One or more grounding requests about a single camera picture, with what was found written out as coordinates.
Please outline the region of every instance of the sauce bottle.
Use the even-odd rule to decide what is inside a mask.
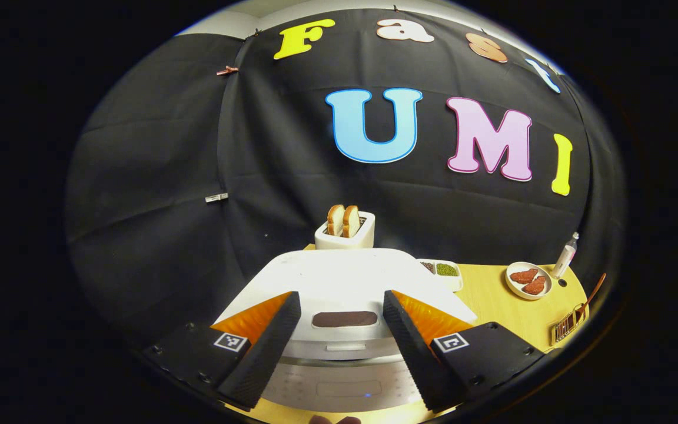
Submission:
[[[556,261],[556,265],[554,265],[554,269],[551,271],[551,277],[554,277],[554,279],[560,279],[564,271],[567,271],[567,268],[569,268],[570,262],[572,262],[572,258],[577,251],[578,239],[579,233],[574,233],[570,241],[564,245],[564,250],[562,250],[559,260]]]

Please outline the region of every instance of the brown handle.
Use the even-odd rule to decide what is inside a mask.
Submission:
[[[598,284],[595,284],[595,288],[593,289],[593,292],[590,293],[590,297],[587,298],[587,301],[582,305],[582,307],[577,311],[578,316],[582,316],[584,314],[584,309],[587,307],[587,304],[590,303],[591,300],[593,300],[593,296],[595,296],[595,293],[598,293],[598,289],[600,288],[600,285],[603,284],[603,280],[606,279],[606,272],[603,272],[603,275],[600,276],[600,280],[598,280]]]

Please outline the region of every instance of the white appliance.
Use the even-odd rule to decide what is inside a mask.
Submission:
[[[301,318],[262,397],[305,410],[358,412],[420,400],[385,325],[386,290],[412,296],[469,324],[477,319],[408,253],[339,249],[279,255],[216,322],[291,290],[300,293]],[[347,316],[346,312],[363,314]],[[372,322],[374,315],[372,324],[342,326],[345,320]],[[327,321],[336,327],[326,327]]]

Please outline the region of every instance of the bread slice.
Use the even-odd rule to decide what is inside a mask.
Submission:
[[[335,204],[328,210],[328,235],[341,236],[344,219],[344,205]]]
[[[360,209],[354,204],[347,206],[344,210],[344,218],[342,219],[342,237],[354,237],[357,230],[360,229]]]

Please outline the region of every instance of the black fabric curtain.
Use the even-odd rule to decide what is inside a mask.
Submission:
[[[283,29],[326,18],[336,25],[306,41],[309,51],[274,59]],[[379,37],[380,19],[418,22],[435,41]],[[468,32],[497,41],[508,62],[475,54]],[[618,266],[618,153],[573,83],[549,70],[556,94],[525,59],[479,29],[380,9],[307,16],[244,41],[169,40],[105,97],[75,150],[67,229],[89,300],[139,345],[213,320],[272,258],[312,243],[337,203],[376,214],[375,247],[458,263],[554,263],[579,231],[573,269],[587,289]],[[240,71],[215,74],[226,65]],[[365,131],[378,142],[395,134],[384,91],[423,93],[408,156],[365,164],[339,152],[325,98],[347,88],[371,92]],[[530,116],[530,181],[447,168],[457,147],[450,97],[478,101],[495,128],[508,110]],[[551,190],[554,134],[573,143],[567,196]]]

